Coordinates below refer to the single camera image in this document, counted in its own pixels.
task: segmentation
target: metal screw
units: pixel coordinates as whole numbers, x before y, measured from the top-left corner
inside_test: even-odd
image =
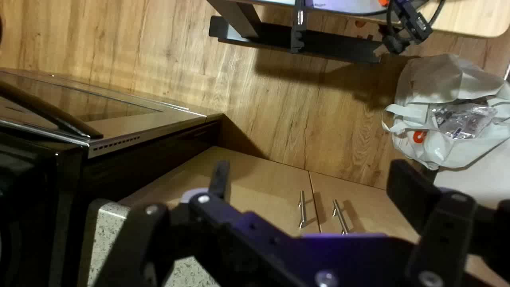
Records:
[[[144,214],[146,214],[146,216],[152,216],[152,214],[156,214],[156,211],[157,211],[157,206],[148,206],[148,208],[144,210]]]
[[[203,203],[208,203],[208,200],[210,200],[208,197],[202,195],[197,198],[197,203],[203,205]]]
[[[318,272],[315,275],[315,283],[318,287],[336,287],[337,280],[331,272]]]
[[[458,202],[458,203],[465,203],[466,202],[466,198],[463,195],[458,195],[458,194],[450,195],[450,200]]]
[[[423,287],[442,287],[444,286],[442,280],[431,272],[420,272],[417,280]]]

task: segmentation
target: wood grain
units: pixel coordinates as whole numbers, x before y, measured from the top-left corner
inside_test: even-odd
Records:
[[[436,0],[425,4],[423,17],[428,20],[435,9]],[[510,7],[506,0],[446,0],[433,28],[441,33],[473,37],[500,37],[510,28]]]
[[[213,167],[227,160],[231,165],[231,192],[226,202],[240,213],[256,213],[274,227],[289,237],[318,234],[313,198],[307,173],[283,165],[275,165],[254,157],[235,154],[224,149],[208,149],[195,159],[159,178],[122,205],[167,203],[176,206],[180,197],[194,189],[208,187]],[[307,222],[297,229],[297,202],[304,194]]]
[[[289,25],[289,12],[259,10]],[[218,44],[207,37],[205,0],[0,0],[0,68],[65,74],[224,112],[224,147],[318,175],[382,189],[398,157],[382,133],[411,57],[457,53],[503,76],[510,37],[435,34],[401,58],[363,66]],[[313,14],[310,29],[376,36],[374,25]]]

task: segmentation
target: wooden wall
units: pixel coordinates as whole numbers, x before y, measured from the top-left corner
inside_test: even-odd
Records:
[[[221,146],[384,187],[396,154],[380,130],[380,109],[406,58],[355,66],[223,45],[207,37],[211,15],[205,0],[0,0],[0,66],[216,109],[229,119]],[[289,23],[282,9],[261,15]],[[310,28],[376,37],[374,26],[333,15],[313,15]],[[406,57],[457,53],[503,76],[508,52],[508,34],[436,34]]]

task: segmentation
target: black metal bracket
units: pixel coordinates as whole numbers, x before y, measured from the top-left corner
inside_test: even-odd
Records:
[[[380,42],[305,31],[305,0],[296,0],[293,26],[259,23],[251,6],[208,0],[219,14],[210,18],[208,37],[223,44],[269,49],[347,63],[379,63],[374,50]]]
[[[409,170],[391,168],[393,176]],[[417,246],[380,235],[289,238],[219,198],[227,191],[227,165],[219,165],[213,178],[208,194],[173,211],[160,205],[132,210],[95,286],[160,286],[173,261],[189,256],[219,286],[484,286],[463,273],[473,250],[484,250],[492,270],[508,277],[508,205],[479,224],[471,198],[442,194],[425,216]],[[407,189],[391,184],[391,191]],[[486,227],[484,242],[476,238],[476,226]]]
[[[393,28],[391,14],[399,20],[399,28]],[[420,14],[415,12],[415,2],[411,0],[390,0],[385,12],[385,26],[379,29],[382,34],[382,44],[391,55],[401,55],[412,42],[415,45],[425,42],[431,34],[433,22],[427,22]]]
[[[223,44],[234,44],[251,49],[269,49],[288,52],[291,28],[275,25],[256,25],[258,39],[242,37],[226,20],[211,17],[208,36],[216,37]],[[377,42],[350,39],[321,33],[305,33],[305,45],[299,47],[299,55],[320,57],[348,63],[379,63],[374,50],[380,47]]]

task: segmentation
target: glass panel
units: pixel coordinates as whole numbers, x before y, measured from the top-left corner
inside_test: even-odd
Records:
[[[0,122],[9,122],[22,127],[57,130],[50,122],[31,114],[30,111],[0,96]]]
[[[0,76],[0,82],[7,84],[11,87],[15,87],[34,98],[42,100],[44,103],[66,112],[68,116],[74,117],[81,122],[97,122],[97,120],[106,120],[106,119],[119,119],[119,117],[130,117],[130,116],[141,116],[141,114],[152,114],[156,111],[140,108],[129,103],[121,103],[116,100],[109,100],[100,95],[92,93],[82,93],[79,90],[65,88],[58,85],[49,85],[30,79],[22,79],[15,76]]]

